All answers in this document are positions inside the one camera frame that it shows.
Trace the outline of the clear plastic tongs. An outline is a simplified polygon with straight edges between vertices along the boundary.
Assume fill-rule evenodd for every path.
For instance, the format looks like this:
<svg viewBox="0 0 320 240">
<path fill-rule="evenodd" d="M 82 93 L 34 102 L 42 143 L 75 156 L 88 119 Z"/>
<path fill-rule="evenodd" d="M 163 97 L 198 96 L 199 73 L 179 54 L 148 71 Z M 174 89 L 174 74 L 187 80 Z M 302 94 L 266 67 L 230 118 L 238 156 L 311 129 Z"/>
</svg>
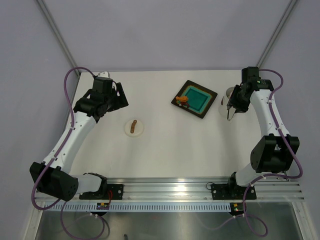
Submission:
<svg viewBox="0 0 320 240">
<path fill-rule="evenodd" d="M 237 111 L 237 110 L 236 110 L 234 107 L 228 106 L 228 107 L 227 107 L 226 119 L 227 119 L 228 121 L 231 121 L 231 120 L 233 119 L 236 111 Z"/>
</svg>

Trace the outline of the white cylindrical container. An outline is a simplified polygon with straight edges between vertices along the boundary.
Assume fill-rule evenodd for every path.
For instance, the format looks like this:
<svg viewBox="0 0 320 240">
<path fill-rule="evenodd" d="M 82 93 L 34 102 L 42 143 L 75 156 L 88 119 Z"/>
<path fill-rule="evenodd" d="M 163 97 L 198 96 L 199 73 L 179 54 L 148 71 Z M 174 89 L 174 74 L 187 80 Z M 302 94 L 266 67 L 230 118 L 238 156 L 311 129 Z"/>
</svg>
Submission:
<svg viewBox="0 0 320 240">
<path fill-rule="evenodd" d="M 224 92 L 224 96 L 221 99 L 221 102 L 219 104 L 218 107 L 218 112 L 219 114 L 227 119 L 227 107 L 228 107 L 228 102 L 230 100 L 230 97 L 233 93 L 234 87 L 229 87 L 225 92 Z"/>
</svg>

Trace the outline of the brown handle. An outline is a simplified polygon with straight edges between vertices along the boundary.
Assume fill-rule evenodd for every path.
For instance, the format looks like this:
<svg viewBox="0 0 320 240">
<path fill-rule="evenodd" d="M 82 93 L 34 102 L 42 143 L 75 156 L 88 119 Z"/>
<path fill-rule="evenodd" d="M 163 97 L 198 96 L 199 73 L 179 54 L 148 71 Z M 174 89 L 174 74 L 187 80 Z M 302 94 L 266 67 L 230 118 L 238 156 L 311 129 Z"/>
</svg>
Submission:
<svg viewBox="0 0 320 240">
<path fill-rule="evenodd" d="M 131 123 L 131 126 L 130 126 L 130 133 L 133 134 L 135 132 L 135 127 L 136 127 L 136 124 L 137 124 L 137 120 L 133 120 L 132 123 Z"/>
</svg>

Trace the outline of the white round lid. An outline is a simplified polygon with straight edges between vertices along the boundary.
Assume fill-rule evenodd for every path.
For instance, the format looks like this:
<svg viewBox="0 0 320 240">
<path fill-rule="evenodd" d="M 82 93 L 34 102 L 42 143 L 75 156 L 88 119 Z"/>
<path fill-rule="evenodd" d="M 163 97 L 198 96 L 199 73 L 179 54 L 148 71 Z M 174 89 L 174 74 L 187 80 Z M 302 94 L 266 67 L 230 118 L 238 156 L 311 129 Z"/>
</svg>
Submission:
<svg viewBox="0 0 320 240">
<path fill-rule="evenodd" d="M 131 119 L 124 125 L 124 132 L 128 137 L 139 137 L 144 132 L 144 124 L 139 119 Z"/>
</svg>

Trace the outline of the orange fried shrimp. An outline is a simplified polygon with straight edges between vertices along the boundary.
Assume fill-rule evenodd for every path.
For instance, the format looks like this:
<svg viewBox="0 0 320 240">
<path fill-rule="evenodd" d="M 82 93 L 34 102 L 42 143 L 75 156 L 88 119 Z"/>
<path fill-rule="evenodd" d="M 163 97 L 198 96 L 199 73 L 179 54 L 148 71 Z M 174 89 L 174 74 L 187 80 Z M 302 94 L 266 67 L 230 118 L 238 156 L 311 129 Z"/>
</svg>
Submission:
<svg viewBox="0 0 320 240">
<path fill-rule="evenodd" d="M 184 104 L 188 102 L 189 98 L 187 96 L 176 96 L 175 100 L 178 104 Z"/>
</svg>

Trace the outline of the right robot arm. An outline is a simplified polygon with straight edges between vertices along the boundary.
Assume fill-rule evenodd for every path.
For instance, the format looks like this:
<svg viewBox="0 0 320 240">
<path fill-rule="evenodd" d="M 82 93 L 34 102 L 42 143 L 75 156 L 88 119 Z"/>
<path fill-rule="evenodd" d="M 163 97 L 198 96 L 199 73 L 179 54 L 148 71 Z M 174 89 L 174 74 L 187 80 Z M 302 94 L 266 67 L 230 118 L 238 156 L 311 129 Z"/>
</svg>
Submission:
<svg viewBox="0 0 320 240">
<path fill-rule="evenodd" d="M 258 67 L 249 66 L 241 71 L 241 83 L 235 85 L 226 104 L 227 120 L 236 114 L 243 114 L 252 106 L 255 110 L 261 139 L 250 153 L 250 162 L 242 170 L 234 172 L 227 183 L 227 193 L 232 198 L 239 198 L 245 187 L 267 177 L 288 179 L 284 172 L 295 162 L 301 164 L 296 153 L 300 146 L 299 138 L 291 136 L 284 126 L 276 106 L 274 94 L 279 87 L 274 87 L 268 79 L 262 79 Z"/>
</svg>

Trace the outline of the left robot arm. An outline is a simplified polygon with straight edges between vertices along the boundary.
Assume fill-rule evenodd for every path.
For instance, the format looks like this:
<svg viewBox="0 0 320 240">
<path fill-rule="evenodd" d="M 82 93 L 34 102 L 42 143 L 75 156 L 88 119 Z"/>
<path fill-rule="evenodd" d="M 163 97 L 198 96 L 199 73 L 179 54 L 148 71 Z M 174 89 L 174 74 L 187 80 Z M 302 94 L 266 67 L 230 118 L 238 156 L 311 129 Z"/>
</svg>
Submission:
<svg viewBox="0 0 320 240">
<path fill-rule="evenodd" d="M 80 147 L 99 120 L 128 105 L 120 82 L 96 76 L 92 87 L 71 109 L 71 122 L 53 150 L 41 163 L 30 166 L 34 181 L 31 195 L 40 192 L 67 202 L 77 194 L 91 193 L 103 199 L 108 194 L 105 177 L 97 173 L 70 175 L 70 171 Z"/>
</svg>

